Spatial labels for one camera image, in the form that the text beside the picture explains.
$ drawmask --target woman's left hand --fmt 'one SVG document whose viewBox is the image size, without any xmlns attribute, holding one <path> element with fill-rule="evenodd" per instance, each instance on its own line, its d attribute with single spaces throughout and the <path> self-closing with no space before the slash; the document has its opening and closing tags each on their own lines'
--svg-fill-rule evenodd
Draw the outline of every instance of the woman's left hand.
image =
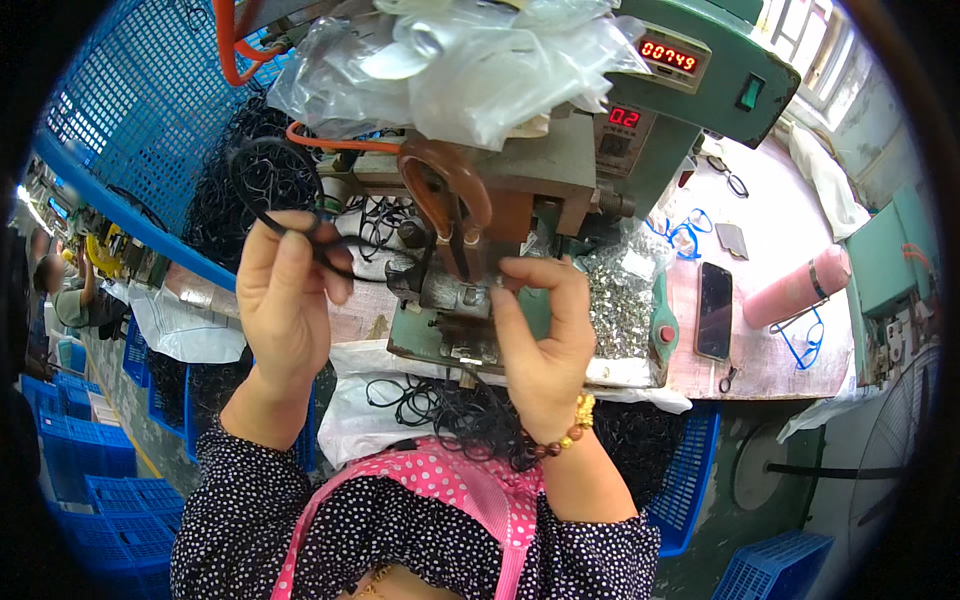
<svg viewBox="0 0 960 600">
<path fill-rule="evenodd" d="M 290 231 L 280 238 L 260 221 L 253 225 L 237 273 L 237 301 L 263 383 L 272 390 L 297 390 L 310 385 L 330 353 L 327 298 L 343 304 L 353 284 L 314 262 L 313 247 L 299 233 L 313 225 L 312 214 L 270 215 Z M 320 242 L 339 237 L 328 221 L 314 236 Z M 350 270 L 347 249 L 327 255 L 338 268 Z"/>
</svg>

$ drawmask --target brown u-shaped electrode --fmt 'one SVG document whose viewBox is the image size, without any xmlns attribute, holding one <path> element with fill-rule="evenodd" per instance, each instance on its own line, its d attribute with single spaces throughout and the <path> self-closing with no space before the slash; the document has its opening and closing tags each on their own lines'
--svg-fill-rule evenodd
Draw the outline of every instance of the brown u-shaped electrode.
<svg viewBox="0 0 960 600">
<path fill-rule="evenodd" d="M 420 170 L 420 163 L 444 178 L 452 192 L 449 201 L 438 197 L 430 189 Z M 452 144 L 433 139 L 414 139 L 400 147 L 396 167 L 423 216 L 437 231 L 437 252 L 443 258 L 446 269 L 460 279 L 479 281 L 483 277 L 480 238 L 483 229 L 490 224 L 493 210 L 487 187 L 473 165 Z M 460 272 L 450 247 L 453 237 L 450 210 L 460 210 L 458 197 L 469 210 L 469 216 L 462 223 L 463 252 L 468 274 Z"/>
</svg>

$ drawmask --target red digital display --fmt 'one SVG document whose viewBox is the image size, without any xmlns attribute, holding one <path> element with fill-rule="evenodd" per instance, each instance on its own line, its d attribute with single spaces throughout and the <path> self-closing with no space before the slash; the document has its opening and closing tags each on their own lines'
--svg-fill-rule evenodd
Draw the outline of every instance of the red digital display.
<svg viewBox="0 0 960 600">
<path fill-rule="evenodd" d="M 640 55 L 645 59 L 655 60 L 662 64 L 667 64 L 677 69 L 694 73 L 697 70 L 697 59 L 684 54 L 670 46 L 664 46 L 655 41 L 642 39 L 639 47 Z"/>
<path fill-rule="evenodd" d="M 635 128 L 636 122 L 640 120 L 640 113 L 626 110 L 621 107 L 613 107 L 610 110 L 610 116 L 607 117 L 609 123 L 622 125 L 623 127 Z"/>
</svg>

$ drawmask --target necklace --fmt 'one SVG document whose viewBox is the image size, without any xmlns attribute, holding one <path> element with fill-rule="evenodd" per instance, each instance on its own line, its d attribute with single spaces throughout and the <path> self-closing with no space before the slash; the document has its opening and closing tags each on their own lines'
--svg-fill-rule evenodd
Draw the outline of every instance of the necklace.
<svg viewBox="0 0 960 600">
<path fill-rule="evenodd" d="M 376 590 L 376 584 L 383 581 L 387 577 L 387 575 L 390 574 L 392 570 L 394 570 L 394 566 L 392 564 L 388 564 L 386 566 L 381 566 L 380 568 L 378 568 L 374 572 L 373 577 L 370 581 L 370 584 L 367 585 L 363 589 L 363 591 L 361 591 L 356 596 L 354 596 L 353 597 L 354 600 L 360 600 L 360 598 L 374 598 L 375 600 L 387 600 L 386 598 L 383 597 L 383 594 L 381 594 Z"/>
</svg>

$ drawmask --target control panel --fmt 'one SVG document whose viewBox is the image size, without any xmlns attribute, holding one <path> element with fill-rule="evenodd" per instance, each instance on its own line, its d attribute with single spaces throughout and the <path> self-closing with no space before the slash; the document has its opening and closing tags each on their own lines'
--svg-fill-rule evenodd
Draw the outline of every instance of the control panel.
<svg viewBox="0 0 960 600">
<path fill-rule="evenodd" d="M 634 170 L 657 114 L 647 108 L 610 104 L 593 117 L 597 171 L 627 177 Z"/>
<path fill-rule="evenodd" d="M 636 42 L 636 50 L 653 75 L 637 75 L 687 94 L 697 93 L 712 52 L 702 41 L 654 23 Z"/>
</svg>

